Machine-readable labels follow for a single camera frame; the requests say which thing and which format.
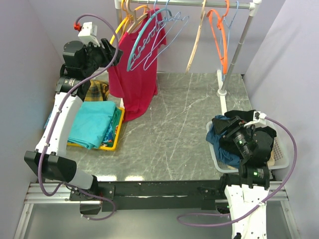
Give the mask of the dark blue shirt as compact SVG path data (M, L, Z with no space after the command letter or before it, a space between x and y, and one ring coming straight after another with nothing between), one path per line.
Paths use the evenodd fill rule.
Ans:
M224 134L225 132L221 135L217 135L214 131L214 124L212 123L206 135L206 141L213 145L217 161L238 169L242 156L234 142L219 142Z

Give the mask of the black shirt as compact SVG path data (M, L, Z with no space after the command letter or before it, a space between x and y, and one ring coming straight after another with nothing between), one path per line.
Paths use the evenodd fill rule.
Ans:
M226 118L223 120L231 119L238 116L243 120L244 125L251 121L253 118L254 110L251 111L229 111L225 113ZM225 142L225 134L219 141ZM277 132L269 126L266 127L255 127L255 133L253 139L256 142L256 148L253 150L253 156L251 159L241 159L242 164L250 166L263 166L267 163L273 150L274 139L277 136Z

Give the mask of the light blue wavy hanger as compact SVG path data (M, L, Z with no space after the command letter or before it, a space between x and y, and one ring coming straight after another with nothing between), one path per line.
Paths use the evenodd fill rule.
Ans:
M157 25L160 23L160 21L158 21L158 14L162 13L163 11L168 13L169 16L172 16L171 11L167 8L161 8L161 9L155 10L155 12L148 18L148 20L146 21L142 29L139 31L139 34L134 42L131 53L129 55L129 59L127 63L127 72L133 70L133 64L138 58L140 58L142 51L146 47L146 44L149 43L151 39L151 35L155 33L157 29ZM149 26L149 24L153 21L153 19L155 19L155 26L148 33L147 37L143 39L143 34L145 30L147 29L147 27Z

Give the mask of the magenta pink shirt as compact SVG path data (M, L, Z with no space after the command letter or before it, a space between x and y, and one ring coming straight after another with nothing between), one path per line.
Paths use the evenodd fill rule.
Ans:
M108 69L110 94L123 99L124 122L142 116L147 111L153 96L158 93L157 60L146 71L143 70L143 64L140 64L136 69L127 72L133 44L146 21L147 18L136 32L131 34L126 32L123 35L119 42L119 49L123 51L121 60L117 66Z

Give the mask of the beige hanger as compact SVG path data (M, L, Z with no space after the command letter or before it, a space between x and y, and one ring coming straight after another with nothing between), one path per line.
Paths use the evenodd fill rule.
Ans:
M131 3L131 0L127 0L125 3L127 12L129 13L130 16L133 17L133 23L131 24L131 26L127 30L128 34L131 34L139 26L139 24L142 23L143 20L148 17L148 15L149 15L148 11L150 10L147 5L143 5L143 7L145 7L146 10L144 11L144 13L142 15L137 16L137 11L131 10L130 3Z

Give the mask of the cream beige shirt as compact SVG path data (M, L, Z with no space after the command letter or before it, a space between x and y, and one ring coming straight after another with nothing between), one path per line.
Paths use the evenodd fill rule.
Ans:
M274 166L275 165L275 156L274 156L274 152L271 152L270 158L267 161L267 165L268 167Z

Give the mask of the wooden hanger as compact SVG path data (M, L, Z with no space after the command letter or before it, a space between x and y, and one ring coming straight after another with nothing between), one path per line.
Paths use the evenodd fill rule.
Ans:
M198 43L199 43L199 39L200 39L200 35L201 35L201 30L202 30L202 23L203 23L203 19L204 19L204 15L205 15L205 10L204 10L205 9L205 5L206 5L206 0L203 0L202 1L202 8L201 8L200 23L199 23L199 26L198 26L198 29L197 29L197 34L196 34L195 42L194 42L194 45L193 45L193 49L192 49L192 52L191 52L191 55L189 57L189 60L188 60L188 63L187 63L187 67L186 67L186 70L185 70L186 73L189 72L189 70L191 68L191 65L192 65L192 62L194 60L196 51L197 51L197 47L198 47Z

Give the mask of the pale blue wire hanger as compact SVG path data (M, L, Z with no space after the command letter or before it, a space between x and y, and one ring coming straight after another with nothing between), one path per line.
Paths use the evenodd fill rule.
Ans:
M155 9L139 31L129 55L128 72L136 69L140 64L143 64L143 70L147 70L161 54L158 49L166 45L165 27L171 20L174 21L167 7L168 3L167 0L164 8Z

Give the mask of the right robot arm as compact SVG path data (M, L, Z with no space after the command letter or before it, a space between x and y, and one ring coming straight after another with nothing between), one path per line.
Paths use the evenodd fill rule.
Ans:
M266 208L269 195L268 161L273 138L262 128L239 117L212 119L214 133L236 148L240 154L238 175L218 186L218 193L228 200L235 239L267 238Z

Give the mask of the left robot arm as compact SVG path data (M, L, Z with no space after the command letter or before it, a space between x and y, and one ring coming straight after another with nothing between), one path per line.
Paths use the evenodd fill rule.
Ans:
M24 161L40 184L44 179L56 180L77 188L87 200L94 200L100 195L97 177L85 173L75 161L67 159L66 146L90 80L98 76L99 68L106 70L117 65L123 53L105 38L97 45L70 41L63 49L64 64L60 68L53 110L41 140L35 150L25 153Z

